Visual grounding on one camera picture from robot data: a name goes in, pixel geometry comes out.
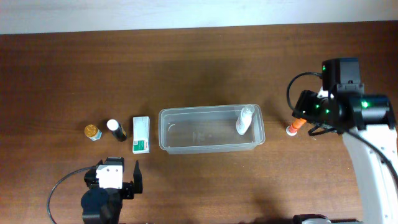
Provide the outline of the orange tube white cap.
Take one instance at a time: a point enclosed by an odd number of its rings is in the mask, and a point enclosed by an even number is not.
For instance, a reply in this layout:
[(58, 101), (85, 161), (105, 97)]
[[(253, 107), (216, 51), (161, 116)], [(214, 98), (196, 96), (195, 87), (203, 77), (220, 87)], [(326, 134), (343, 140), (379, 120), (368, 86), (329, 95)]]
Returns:
[(306, 119), (298, 118), (293, 121), (291, 125), (286, 128), (286, 133), (289, 136), (295, 136), (298, 130), (307, 122)]

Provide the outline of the small jar gold lid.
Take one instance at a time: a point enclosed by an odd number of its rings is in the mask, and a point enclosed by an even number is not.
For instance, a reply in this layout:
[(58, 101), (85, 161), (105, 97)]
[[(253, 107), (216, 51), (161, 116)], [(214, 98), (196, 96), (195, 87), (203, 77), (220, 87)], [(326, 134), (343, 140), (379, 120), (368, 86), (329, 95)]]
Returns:
[(89, 124), (84, 128), (84, 134), (92, 141), (97, 141), (101, 138), (102, 132), (93, 124)]

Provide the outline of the black bottle white cap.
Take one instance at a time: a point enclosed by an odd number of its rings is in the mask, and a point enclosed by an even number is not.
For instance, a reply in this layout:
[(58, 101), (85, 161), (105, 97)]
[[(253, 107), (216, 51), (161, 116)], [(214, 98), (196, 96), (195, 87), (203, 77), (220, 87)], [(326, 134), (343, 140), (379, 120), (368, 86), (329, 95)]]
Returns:
[(115, 119), (109, 119), (106, 123), (112, 135), (119, 141), (123, 142), (127, 139), (127, 135), (121, 124)]

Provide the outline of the white squeeze bottle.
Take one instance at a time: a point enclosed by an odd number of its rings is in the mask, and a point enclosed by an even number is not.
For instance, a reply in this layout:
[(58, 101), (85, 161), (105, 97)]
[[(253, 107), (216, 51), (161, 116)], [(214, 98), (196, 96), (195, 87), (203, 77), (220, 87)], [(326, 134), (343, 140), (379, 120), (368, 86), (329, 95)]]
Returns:
[(253, 105), (246, 105), (240, 112), (236, 122), (236, 130), (239, 135), (244, 135), (252, 122), (252, 116), (255, 112)]

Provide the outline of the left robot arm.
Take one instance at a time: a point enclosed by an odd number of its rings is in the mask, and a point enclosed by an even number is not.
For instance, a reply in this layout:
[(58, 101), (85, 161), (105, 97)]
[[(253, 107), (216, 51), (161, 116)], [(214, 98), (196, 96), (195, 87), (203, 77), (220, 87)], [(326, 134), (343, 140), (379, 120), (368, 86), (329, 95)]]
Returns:
[(123, 181), (124, 158), (107, 157), (84, 176), (88, 191), (81, 198), (85, 224), (118, 224), (124, 200), (143, 193), (142, 173), (136, 161), (133, 180)]

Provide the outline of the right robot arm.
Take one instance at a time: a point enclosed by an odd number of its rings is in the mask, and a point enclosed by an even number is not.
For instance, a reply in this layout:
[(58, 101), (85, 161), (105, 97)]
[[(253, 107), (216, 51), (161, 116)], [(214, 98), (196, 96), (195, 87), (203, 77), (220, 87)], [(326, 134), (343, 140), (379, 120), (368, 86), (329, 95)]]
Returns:
[(316, 73), (319, 92), (304, 90), (292, 115), (311, 136), (339, 134), (361, 196), (363, 223), (397, 223), (397, 122), (386, 95), (367, 94), (356, 58), (333, 58)]

